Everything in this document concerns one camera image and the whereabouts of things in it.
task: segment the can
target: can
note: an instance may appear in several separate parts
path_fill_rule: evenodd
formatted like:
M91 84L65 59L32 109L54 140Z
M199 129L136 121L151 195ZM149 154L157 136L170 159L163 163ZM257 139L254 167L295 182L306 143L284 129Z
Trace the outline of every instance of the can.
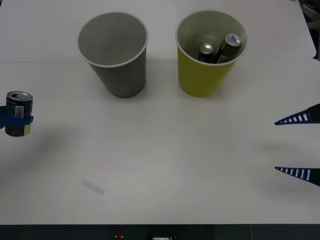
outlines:
M228 33L222 40L212 62L214 64L223 64L231 61L239 51L241 44L241 38L237 34Z
M200 46L198 60L203 63L212 64L215 48L210 43L204 43Z
M23 91L10 91L6 95L5 113L19 119L31 117L34 97ZM7 123L5 132L12 137L22 137L30 132L29 125L10 125Z

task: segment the cable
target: cable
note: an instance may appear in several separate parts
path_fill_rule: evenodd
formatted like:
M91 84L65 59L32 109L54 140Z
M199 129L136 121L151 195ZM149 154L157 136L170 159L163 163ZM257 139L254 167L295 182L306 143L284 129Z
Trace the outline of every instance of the cable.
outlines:
M254 231L252 230L251 224L249 224L249 228L250 228L250 231L251 231L251 240L254 240Z
M251 224L249 224L250 232L251 232L251 240L254 240L254 231L252 230ZM216 240L220 240L220 238L217 236L216 232L214 232L214 236Z

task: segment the yellow paper cup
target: yellow paper cup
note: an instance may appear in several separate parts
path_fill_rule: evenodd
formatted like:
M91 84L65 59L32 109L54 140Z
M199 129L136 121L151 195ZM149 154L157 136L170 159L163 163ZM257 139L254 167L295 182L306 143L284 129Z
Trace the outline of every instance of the yellow paper cup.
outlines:
M226 63L210 64L198 61L200 46L209 43L217 52L225 35L240 36L242 45L235 58ZM195 12L178 25L175 31L178 48L178 74L181 88L194 97L211 95L223 81L232 66L245 53L248 43L242 24L220 11Z

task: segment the paper cup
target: paper cup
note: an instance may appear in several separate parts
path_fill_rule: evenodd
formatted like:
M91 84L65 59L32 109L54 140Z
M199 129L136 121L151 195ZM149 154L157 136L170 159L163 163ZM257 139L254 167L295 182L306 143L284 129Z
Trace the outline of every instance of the paper cup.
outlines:
M77 50L114 96L130 98L146 84L147 27L123 12L91 19L80 31Z
M242 40L241 48L232 61L220 64L198 61L202 44L212 44L216 52L229 33L239 35ZM211 95L248 47L247 34L241 23L226 13L211 10L195 12L183 19L175 31L175 40L179 84L194 97Z

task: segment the white table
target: white table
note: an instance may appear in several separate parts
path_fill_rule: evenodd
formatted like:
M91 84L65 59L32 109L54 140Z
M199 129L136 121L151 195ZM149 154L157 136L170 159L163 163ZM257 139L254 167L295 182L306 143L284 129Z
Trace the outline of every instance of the white table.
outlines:
M32 93L35 119L0 133L0 224L320 224L320 188L274 169L319 168L319 126L273 124L320 102L319 68L245 55L195 98L149 61L119 99L84 62L1 63L0 96Z
M175 30L200 10L235 16L247 29L254 58L313 58L313 45L298 1L290 0L5 0L0 8L0 62L81 61L78 33L92 17L122 11L149 31L150 60L175 60Z

